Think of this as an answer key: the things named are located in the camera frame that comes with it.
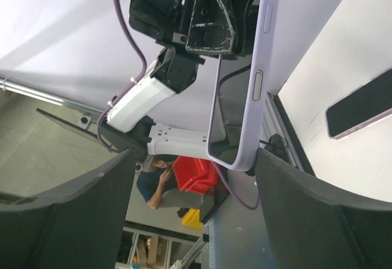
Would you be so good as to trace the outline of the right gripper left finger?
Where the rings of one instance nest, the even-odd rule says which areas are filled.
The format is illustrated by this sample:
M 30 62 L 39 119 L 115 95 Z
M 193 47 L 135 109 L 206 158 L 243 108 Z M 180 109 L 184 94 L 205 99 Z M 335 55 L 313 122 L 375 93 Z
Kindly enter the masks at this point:
M 129 151 L 1 205 L 1 268 L 114 268 L 135 175 Z

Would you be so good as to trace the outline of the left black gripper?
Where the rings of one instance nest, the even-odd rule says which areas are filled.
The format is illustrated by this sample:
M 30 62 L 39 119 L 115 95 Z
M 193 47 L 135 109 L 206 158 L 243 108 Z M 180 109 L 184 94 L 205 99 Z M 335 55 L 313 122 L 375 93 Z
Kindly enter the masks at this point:
M 254 0 L 185 0 L 179 23 L 164 29 L 156 42 L 196 55 L 236 59 L 253 51 L 257 16 Z

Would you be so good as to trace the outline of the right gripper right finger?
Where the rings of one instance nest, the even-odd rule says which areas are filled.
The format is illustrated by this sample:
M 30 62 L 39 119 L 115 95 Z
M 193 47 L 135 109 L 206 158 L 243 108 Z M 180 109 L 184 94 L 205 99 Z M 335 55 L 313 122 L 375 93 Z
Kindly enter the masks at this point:
M 391 268 L 391 203 L 355 194 L 259 149 L 255 176 L 278 268 Z

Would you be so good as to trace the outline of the lilac silicone phone case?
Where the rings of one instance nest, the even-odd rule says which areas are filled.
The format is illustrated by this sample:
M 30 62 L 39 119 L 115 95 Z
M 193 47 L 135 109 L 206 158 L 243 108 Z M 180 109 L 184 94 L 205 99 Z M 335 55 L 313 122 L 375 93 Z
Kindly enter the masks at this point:
M 279 0 L 260 0 L 249 85 L 238 152 L 230 170 L 245 172 L 255 161 L 262 127 Z

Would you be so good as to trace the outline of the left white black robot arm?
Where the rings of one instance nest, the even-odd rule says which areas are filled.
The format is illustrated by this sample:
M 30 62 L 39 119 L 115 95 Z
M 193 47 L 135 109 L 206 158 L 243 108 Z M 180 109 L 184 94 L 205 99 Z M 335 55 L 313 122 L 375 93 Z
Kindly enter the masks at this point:
M 182 93 L 207 57 L 238 61 L 253 50 L 258 6 L 254 0 L 130 0 L 124 32 L 134 29 L 163 47 L 151 63 L 108 103 L 98 138 L 110 151 L 207 158 L 206 134 L 156 123 L 149 113 Z

